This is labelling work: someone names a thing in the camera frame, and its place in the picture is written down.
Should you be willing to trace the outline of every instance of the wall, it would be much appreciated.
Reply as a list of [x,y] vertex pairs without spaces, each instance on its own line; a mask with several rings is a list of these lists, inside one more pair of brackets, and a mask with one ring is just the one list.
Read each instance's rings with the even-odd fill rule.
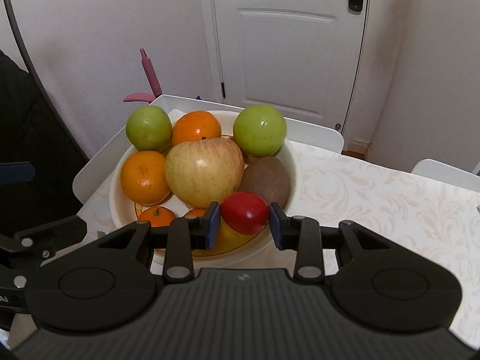
[[432,158],[471,171],[480,158],[480,0],[410,0],[373,162],[411,171]]
[[[385,104],[405,24],[408,0],[369,0],[362,51],[342,135],[345,147],[366,149]],[[360,147],[354,147],[354,140]]]
[[[200,0],[12,0],[25,44],[52,100],[94,155],[150,92],[140,47],[164,93],[213,98]],[[3,3],[0,48],[24,68]]]

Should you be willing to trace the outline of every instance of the door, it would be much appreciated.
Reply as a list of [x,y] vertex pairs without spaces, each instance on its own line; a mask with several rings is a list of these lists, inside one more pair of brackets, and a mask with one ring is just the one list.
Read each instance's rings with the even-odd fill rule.
[[349,0],[214,0],[226,102],[343,125],[365,23]]

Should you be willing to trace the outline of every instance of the black cloth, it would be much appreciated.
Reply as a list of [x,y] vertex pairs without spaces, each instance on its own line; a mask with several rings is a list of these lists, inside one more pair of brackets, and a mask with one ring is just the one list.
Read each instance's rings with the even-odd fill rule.
[[0,186],[0,233],[76,214],[71,184],[85,165],[29,73],[0,51],[0,163],[29,161],[34,180]]

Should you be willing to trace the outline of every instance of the white logo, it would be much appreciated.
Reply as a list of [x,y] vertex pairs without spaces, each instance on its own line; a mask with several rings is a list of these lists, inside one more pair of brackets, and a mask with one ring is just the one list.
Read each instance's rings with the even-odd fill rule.
[[250,275],[249,274],[241,274],[241,275],[238,275],[237,278],[241,281],[245,281],[246,279],[250,279]]

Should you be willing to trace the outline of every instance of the green apple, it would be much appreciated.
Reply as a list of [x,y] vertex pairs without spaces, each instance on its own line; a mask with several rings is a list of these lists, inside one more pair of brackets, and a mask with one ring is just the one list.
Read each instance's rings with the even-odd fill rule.
[[163,109],[147,105],[130,115],[125,131],[137,150],[163,150],[169,145],[172,123]]
[[276,153],[287,136],[287,122],[270,105],[256,104],[240,112],[233,123],[233,137],[242,152],[254,157]]

